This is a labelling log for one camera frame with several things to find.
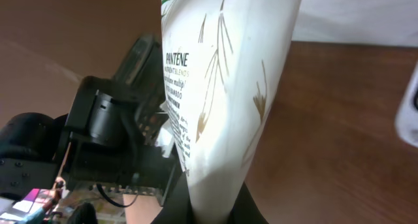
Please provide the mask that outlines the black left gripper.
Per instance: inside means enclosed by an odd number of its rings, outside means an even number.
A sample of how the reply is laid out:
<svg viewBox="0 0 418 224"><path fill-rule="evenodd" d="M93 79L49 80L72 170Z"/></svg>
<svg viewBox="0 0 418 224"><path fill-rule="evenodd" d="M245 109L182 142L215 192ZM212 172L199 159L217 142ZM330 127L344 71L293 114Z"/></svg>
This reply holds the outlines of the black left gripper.
<svg viewBox="0 0 418 224"><path fill-rule="evenodd" d="M166 203L180 176L178 157L155 145L168 116L162 45L140 36L112 78L82 81L61 135L69 147L63 176L70 191L154 196Z"/></svg>

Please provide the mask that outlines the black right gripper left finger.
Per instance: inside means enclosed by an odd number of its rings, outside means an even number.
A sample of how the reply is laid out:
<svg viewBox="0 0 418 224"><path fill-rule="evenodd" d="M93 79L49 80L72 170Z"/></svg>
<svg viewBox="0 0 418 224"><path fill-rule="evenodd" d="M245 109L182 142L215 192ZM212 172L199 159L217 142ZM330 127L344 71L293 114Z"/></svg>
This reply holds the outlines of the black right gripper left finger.
<svg viewBox="0 0 418 224"><path fill-rule="evenodd" d="M151 224L192 224L193 211L189 198L187 176L183 173L163 209Z"/></svg>

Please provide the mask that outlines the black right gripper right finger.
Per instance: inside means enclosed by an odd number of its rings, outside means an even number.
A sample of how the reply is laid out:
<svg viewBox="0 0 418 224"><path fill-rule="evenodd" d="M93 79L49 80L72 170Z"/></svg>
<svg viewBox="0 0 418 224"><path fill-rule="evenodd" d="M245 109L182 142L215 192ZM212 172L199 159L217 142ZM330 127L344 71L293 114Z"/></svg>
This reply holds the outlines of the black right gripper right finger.
<svg viewBox="0 0 418 224"><path fill-rule="evenodd" d="M245 183L239 191L233 209L230 212L230 224L268 224L260 213Z"/></svg>

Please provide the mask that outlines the white cream tube gold cap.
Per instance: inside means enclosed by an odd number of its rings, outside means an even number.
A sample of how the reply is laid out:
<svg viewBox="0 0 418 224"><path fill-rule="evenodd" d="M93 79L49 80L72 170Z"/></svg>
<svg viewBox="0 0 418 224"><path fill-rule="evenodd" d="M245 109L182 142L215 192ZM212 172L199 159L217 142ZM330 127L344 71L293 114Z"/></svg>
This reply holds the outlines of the white cream tube gold cap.
<svg viewBox="0 0 418 224"><path fill-rule="evenodd" d="M301 0L161 0L165 94L197 223L225 223L283 71Z"/></svg>

